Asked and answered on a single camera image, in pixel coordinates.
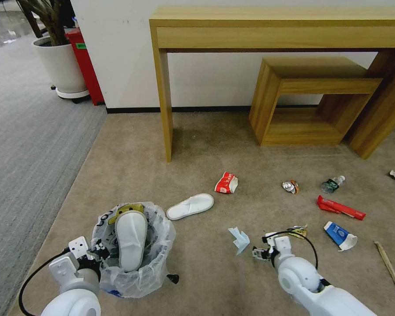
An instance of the red packaging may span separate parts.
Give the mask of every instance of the red packaging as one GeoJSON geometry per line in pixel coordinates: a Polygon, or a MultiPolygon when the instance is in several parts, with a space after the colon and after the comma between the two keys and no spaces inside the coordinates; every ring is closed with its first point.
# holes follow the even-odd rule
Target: red packaging
{"type": "Polygon", "coordinates": [[[355,217],[359,220],[363,220],[363,218],[366,216],[365,213],[357,211],[351,207],[345,206],[343,204],[339,204],[337,202],[327,200],[323,198],[321,195],[318,196],[317,198],[317,205],[319,206],[320,209],[324,211],[330,211],[330,212],[335,212],[335,213],[344,213],[350,217],[355,217]]]}
{"type": "Polygon", "coordinates": [[[215,192],[220,193],[234,193],[238,186],[237,177],[229,172],[224,172],[223,177],[215,186],[215,192]]]}

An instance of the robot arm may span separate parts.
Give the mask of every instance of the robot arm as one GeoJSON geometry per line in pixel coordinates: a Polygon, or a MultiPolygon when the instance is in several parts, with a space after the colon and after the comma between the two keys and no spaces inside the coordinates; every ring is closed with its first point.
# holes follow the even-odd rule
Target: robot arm
{"type": "Polygon", "coordinates": [[[53,260],[48,268],[60,284],[60,295],[43,310],[41,316],[101,316],[98,301],[99,262],[89,252],[85,237],[69,242],[70,252],[53,260]]]}
{"type": "Polygon", "coordinates": [[[309,261],[294,256],[288,236],[272,234],[266,234],[263,239],[269,249],[253,248],[253,256],[272,262],[282,289],[303,305],[311,316],[375,315],[350,293],[326,281],[309,261]]]}

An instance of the crumpled paper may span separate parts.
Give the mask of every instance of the crumpled paper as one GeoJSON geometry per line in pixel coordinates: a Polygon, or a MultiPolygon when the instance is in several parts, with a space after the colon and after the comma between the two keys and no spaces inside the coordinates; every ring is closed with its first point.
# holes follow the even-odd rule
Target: crumpled paper
{"type": "Polygon", "coordinates": [[[250,243],[249,236],[247,236],[243,231],[240,233],[237,227],[229,228],[229,232],[236,237],[236,240],[233,243],[238,248],[236,255],[242,253],[242,251],[247,247],[250,243]]]}

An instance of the trash bin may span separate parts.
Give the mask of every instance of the trash bin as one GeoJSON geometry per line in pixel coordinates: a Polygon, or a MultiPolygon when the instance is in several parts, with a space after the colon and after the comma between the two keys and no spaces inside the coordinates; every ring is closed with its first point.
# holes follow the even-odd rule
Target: trash bin
{"type": "Polygon", "coordinates": [[[100,269],[102,290],[121,298],[141,298],[159,289],[167,277],[174,283],[178,282],[178,276],[169,274],[166,267],[176,231],[158,205],[152,202],[135,202],[144,206],[148,230],[140,268],[137,271],[125,272],[119,267],[119,245],[114,220],[111,218],[126,204],[128,203],[119,204],[98,218],[92,233],[91,249],[98,255],[104,252],[107,255],[100,269]]]}
{"type": "Polygon", "coordinates": [[[89,94],[91,95],[92,103],[94,105],[105,104],[100,84],[98,83],[97,76],[95,75],[80,29],[75,28],[73,31],[68,32],[66,36],[69,38],[73,51],[75,52],[80,71],[85,79],[89,94]]]}

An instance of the white plant pot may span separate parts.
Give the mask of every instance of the white plant pot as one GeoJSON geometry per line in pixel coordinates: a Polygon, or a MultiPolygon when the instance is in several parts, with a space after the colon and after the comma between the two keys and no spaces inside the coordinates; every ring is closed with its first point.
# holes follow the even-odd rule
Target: white plant pot
{"type": "Polygon", "coordinates": [[[49,37],[36,39],[33,46],[56,86],[57,95],[65,99],[84,97],[89,94],[71,44],[61,46],[41,46],[49,42],[49,37]]]}

